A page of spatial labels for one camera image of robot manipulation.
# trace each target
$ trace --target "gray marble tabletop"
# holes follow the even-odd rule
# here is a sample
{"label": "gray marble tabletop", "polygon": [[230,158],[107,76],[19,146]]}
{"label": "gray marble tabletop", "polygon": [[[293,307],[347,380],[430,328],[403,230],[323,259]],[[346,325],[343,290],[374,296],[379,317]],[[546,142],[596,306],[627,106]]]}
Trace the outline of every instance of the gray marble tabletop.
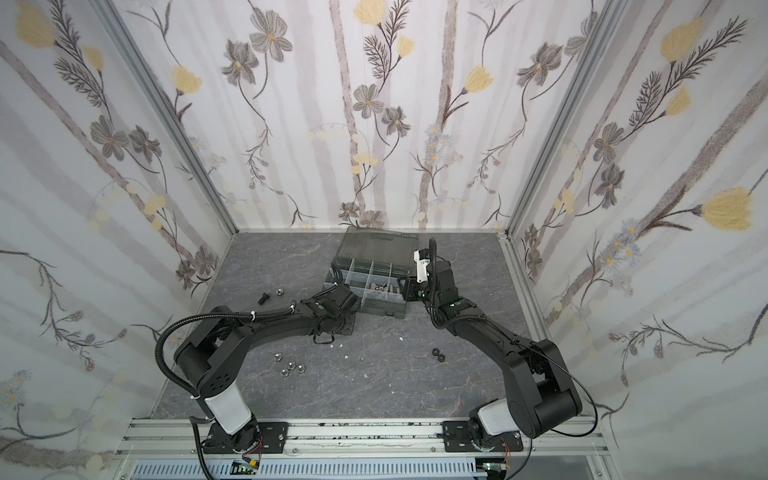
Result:
{"label": "gray marble tabletop", "polygon": [[[206,312],[219,305],[258,310],[262,292],[275,309],[317,293],[342,233],[239,233],[211,287]],[[493,233],[420,234],[426,248],[452,262],[456,286],[487,315],[528,335],[520,303]],[[281,287],[284,295],[276,296]],[[432,356],[445,354],[440,363]],[[282,353],[276,362],[274,353]],[[306,366],[283,378],[294,361]],[[405,319],[358,313],[354,333],[332,345],[293,337],[252,350],[237,383],[258,418],[414,418],[467,416],[483,402],[504,396],[501,370],[471,343],[435,329],[421,303]],[[199,413],[189,394],[169,384],[151,418],[182,419]]]}

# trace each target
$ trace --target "robotic arm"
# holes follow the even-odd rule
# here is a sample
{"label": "robotic arm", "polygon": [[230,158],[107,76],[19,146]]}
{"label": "robotic arm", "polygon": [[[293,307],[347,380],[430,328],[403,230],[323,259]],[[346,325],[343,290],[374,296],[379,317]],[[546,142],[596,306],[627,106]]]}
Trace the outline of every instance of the robotic arm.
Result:
{"label": "robotic arm", "polygon": [[[406,301],[425,304],[438,329],[447,329],[477,346],[502,369],[506,399],[472,412],[470,430],[478,446],[489,444],[503,432],[523,431],[536,438],[581,412],[581,401],[564,367],[557,346],[549,340],[534,342],[516,335],[489,319],[471,300],[460,296],[451,265],[438,260],[435,239],[415,253],[417,275],[399,280]],[[359,309],[359,298],[342,282],[334,267],[336,285],[289,308],[262,313],[234,313],[220,306],[211,313],[180,320],[158,339],[155,356],[168,378],[190,392],[214,422],[209,452],[248,452],[259,445],[262,432],[243,400],[235,379],[246,354],[257,346],[288,336],[332,336]],[[189,382],[165,364],[162,348],[171,332],[200,321],[181,343],[174,361]]]}

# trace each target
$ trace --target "gray transparent storage box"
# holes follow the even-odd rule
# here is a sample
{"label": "gray transparent storage box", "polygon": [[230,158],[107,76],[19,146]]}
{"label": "gray transparent storage box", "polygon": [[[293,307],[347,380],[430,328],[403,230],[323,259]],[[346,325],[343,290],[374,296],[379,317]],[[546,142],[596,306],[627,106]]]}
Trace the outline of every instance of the gray transparent storage box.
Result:
{"label": "gray transparent storage box", "polygon": [[[342,271],[344,283],[361,298],[361,313],[406,317],[397,279],[411,275],[413,252],[418,248],[419,238],[413,233],[347,228],[333,262]],[[323,285],[328,288],[333,282],[329,269]]]}

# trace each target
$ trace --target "floral wallpaper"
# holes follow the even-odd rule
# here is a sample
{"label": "floral wallpaper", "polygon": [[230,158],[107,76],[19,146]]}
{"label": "floral wallpaper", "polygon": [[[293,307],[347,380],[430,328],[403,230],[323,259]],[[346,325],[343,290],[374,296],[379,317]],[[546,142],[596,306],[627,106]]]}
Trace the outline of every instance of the floral wallpaper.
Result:
{"label": "floral wallpaper", "polygon": [[230,235],[87,3],[0,12],[0,477],[100,478]]}
{"label": "floral wallpaper", "polygon": [[766,25],[630,2],[513,232],[627,480],[768,471]]}
{"label": "floral wallpaper", "polygon": [[244,229],[501,229],[594,0],[117,0]]}

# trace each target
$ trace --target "vertical metal post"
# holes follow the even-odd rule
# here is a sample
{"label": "vertical metal post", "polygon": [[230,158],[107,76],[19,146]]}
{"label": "vertical metal post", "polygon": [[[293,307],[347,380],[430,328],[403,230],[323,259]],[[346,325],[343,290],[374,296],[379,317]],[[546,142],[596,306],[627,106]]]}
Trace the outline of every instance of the vertical metal post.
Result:
{"label": "vertical metal post", "polygon": [[187,166],[197,180],[200,188],[203,189],[206,198],[210,201],[211,207],[219,216],[224,226],[230,234],[237,233],[237,225],[230,216],[227,207],[221,201],[216,187],[211,182],[210,177],[205,171],[203,163],[195,154],[192,145],[184,133],[184,128],[176,118],[176,114],[170,109],[165,100],[162,87],[155,80],[151,68],[141,56],[134,39],[128,32],[122,17],[118,13],[112,0],[90,0],[91,7],[96,11],[101,24],[110,36],[114,46],[120,52],[123,60],[128,64],[128,69],[134,75],[140,89],[144,92],[152,108],[165,126],[171,141],[181,151],[182,156],[187,161]]}
{"label": "vertical metal post", "polygon": [[517,206],[512,211],[512,218],[509,220],[509,225],[506,230],[507,238],[511,238],[512,232],[520,227],[520,223],[523,221],[523,216],[525,215],[526,210],[531,206],[538,185],[541,183],[541,178],[547,170],[547,166],[554,157],[554,154],[557,152],[558,146],[565,134],[565,130],[568,127],[571,118],[576,113],[576,108],[584,95],[584,91],[587,89],[592,75],[598,69],[602,55],[605,52],[614,29],[621,19],[621,14],[624,13],[624,9],[629,1],[630,0],[607,0],[605,2],[603,12],[600,13],[598,22],[592,31],[592,35],[590,35],[587,45],[584,47],[581,61],[579,61],[578,66],[576,67],[576,74],[573,79],[571,79],[571,84],[568,86],[568,91],[563,98],[557,116],[552,122],[546,140],[536,157],[536,162],[531,170],[531,175],[528,177],[528,182],[525,185],[523,194],[521,195]]}

